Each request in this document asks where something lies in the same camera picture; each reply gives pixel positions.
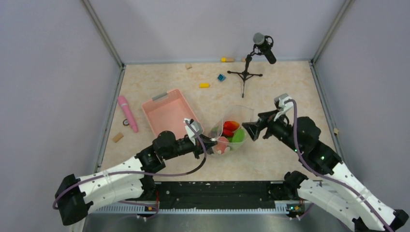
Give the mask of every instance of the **blue cube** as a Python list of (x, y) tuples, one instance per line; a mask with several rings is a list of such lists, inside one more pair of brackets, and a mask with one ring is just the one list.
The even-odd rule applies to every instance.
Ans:
[(224, 81), (226, 79), (226, 76), (224, 76), (224, 75), (222, 75), (222, 74), (219, 74), (219, 76), (218, 76), (218, 80), (219, 81)]

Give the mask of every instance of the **gray wall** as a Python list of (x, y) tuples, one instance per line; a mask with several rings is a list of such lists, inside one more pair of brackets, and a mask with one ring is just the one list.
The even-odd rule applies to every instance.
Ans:
[(1, 231), (66, 230), (53, 195), (93, 171), (118, 75), (81, 1), (0, 1)]
[(343, 2), (91, 0), (125, 63), (241, 58), (251, 52), (256, 32), (274, 38), (280, 60), (311, 59)]
[[(356, 1), (317, 69), (352, 172), (410, 213), (410, 1)], [(410, 231), (410, 223), (400, 231)]]

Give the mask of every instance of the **tripod stand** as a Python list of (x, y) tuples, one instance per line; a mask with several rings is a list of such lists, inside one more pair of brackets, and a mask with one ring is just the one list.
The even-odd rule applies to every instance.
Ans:
[(244, 97), (244, 93), (245, 93), (245, 81), (249, 80), (251, 77), (253, 76), (262, 76), (262, 74), (254, 74), (254, 73), (249, 73), (248, 72), (248, 67), (249, 67), (249, 63), (252, 61), (252, 56), (253, 55), (259, 55), (258, 53), (255, 53), (254, 51), (252, 51), (251, 53), (249, 53), (246, 58), (245, 58), (245, 70), (243, 72), (231, 72), (228, 71), (229, 74), (231, 73), (236, 73), (238, 74), (238, 76), (242, 79), (243, 83), (243, 88), (242, 88), (242, 98)]

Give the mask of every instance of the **red pepper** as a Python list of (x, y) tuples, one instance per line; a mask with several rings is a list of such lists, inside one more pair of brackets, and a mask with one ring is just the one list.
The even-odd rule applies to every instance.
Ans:
[(225, 136), (225, 137), (233, 137), (234, 133), (230, 130), (223, 129), (222, 135)]
[(235, 121), (226, 121), (223, 123), (223, 128), (229, 131), (235, 131), (239, 128), (239, 123)]

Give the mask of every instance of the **transparent container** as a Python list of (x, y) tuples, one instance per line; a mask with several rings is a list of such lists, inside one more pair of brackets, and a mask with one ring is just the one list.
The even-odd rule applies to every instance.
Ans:
[(249, 137), (242, 123), (252, 122), (253, 111), (242, 105), (228, 107), (223, 118), (209, 132), (208, 137), (216, 139), (218, 144), (208, 152), (221, 155), (238, 150)]

